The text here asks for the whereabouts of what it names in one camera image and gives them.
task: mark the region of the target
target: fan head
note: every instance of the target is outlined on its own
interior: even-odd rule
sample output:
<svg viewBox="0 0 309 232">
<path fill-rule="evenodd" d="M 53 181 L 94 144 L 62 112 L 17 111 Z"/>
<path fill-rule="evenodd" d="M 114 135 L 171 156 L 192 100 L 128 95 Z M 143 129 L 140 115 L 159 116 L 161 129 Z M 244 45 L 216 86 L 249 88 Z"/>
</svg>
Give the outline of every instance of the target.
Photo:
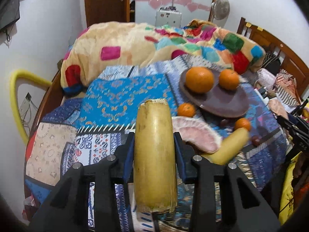
<svg viewBox="0 0 309 232">
<path fill-rule="evenodd" d="M 216 20 L 222 20 L 230 13 L 230 3 L 228 0 L 216 0 L 211 5 L 213 17 Z"/>
</svg>

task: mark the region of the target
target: brown oval tray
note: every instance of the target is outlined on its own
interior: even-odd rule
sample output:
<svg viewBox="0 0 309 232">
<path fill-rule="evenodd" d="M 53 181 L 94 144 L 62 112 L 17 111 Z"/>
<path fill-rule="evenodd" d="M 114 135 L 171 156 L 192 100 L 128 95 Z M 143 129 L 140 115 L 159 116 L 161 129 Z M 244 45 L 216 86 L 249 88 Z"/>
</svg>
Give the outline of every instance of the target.
<svg viewBox="0 0 309 232">
<path fill-rule="evenodd" d="M 188 70 L 180 75 L 179 88 L 195 105 L 223 118 L 239 118 L 247 112 L 249 99 L 243 88 L 239 86 L 236 91 L 221 88 L 219 86 L 220 72 L 211 70 L 214 74 L 214 87 L 207 93 L 196 94 L 184 85 Z"/>
</svg>

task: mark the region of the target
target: bed headboard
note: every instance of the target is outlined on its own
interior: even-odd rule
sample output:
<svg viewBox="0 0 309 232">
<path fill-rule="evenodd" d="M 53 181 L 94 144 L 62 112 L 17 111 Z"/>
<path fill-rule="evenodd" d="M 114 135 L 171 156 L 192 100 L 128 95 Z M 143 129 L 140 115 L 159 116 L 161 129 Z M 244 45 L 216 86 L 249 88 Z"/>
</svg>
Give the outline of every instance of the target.
<svg viewBox="0 0 309 232">
<path fill-rule="evenodd" d="M 261 27 L 247 22 L 243 17 L 240 20 L 237 33 L 244 36 L 249 33 L 249 39 L 260 46 L 267 46 L 272 52 L 276 49 L 278 57 L 284 54 L 281 67 L 296 78 L 298 95 L 302 95 L 309 84 L 309 68 L 294 51 L 277 37 Z"/>
</svg>

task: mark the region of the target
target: orange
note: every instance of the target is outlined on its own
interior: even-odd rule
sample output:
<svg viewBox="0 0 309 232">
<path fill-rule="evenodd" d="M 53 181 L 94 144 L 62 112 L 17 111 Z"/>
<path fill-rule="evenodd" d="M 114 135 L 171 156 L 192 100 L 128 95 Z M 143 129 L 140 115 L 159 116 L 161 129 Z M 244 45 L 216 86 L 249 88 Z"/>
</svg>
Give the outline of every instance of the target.
<svg viewBox="0 0 309 232">
<path fill-rule="evenodd" d="M 195 107 L 190 103 L 183 103 L 177 109 L 178 116 L 185 116 L 192 118 L 195 115 Z"/>
<path fill-rule="evenodd" d="M 238 73 L 231 69 L 221 71 L 219 85 L 226 90 L 236 90 L 239 85 Z"/>
<path fill-rule="evenodd" d="M 192 92 L 206 93 L 214 86 L 214 75 L 205 67 L 192 67 L 186 73 L 184 84 Z"/>
<path fill-rule="evenodd" d="M 236 130 L 236 129 L 241 128 L 241 127 L 244 127 L 248 131 L 250 131 L 251 130 L 250 121 L 246 118 L 240 118 L 239 120 L 236 121 L 234 129 Z"/>
</svg>

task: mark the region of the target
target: beige patterned fabric patch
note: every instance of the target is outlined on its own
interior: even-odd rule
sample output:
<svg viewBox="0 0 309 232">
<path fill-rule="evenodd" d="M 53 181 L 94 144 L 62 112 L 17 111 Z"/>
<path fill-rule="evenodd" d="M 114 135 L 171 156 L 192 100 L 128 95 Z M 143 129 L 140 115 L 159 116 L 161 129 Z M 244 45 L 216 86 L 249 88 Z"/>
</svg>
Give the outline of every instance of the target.
<svg viewBox="0 0 309 232">
<path fill-rule="evenodd" d="M 41 122 L 37 129 L 26 175 L 49 185 L 60 180 L 61 156 L 67 142 L 75 143 L 76 128 Z"/>
</svg>

